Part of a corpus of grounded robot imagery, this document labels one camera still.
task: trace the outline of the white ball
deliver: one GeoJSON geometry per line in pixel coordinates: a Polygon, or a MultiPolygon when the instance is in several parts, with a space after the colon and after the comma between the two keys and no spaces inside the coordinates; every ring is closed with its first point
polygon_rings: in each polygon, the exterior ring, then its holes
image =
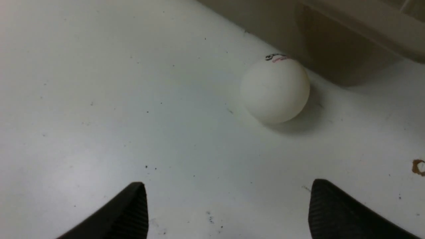
{"type": "Polygon", "coordinates": [[[271,54],[245,74],[241,96],[249,113],[278,124],[297,116],[307,103],[310,81],[304,67],[285,55],[271,54]]]}

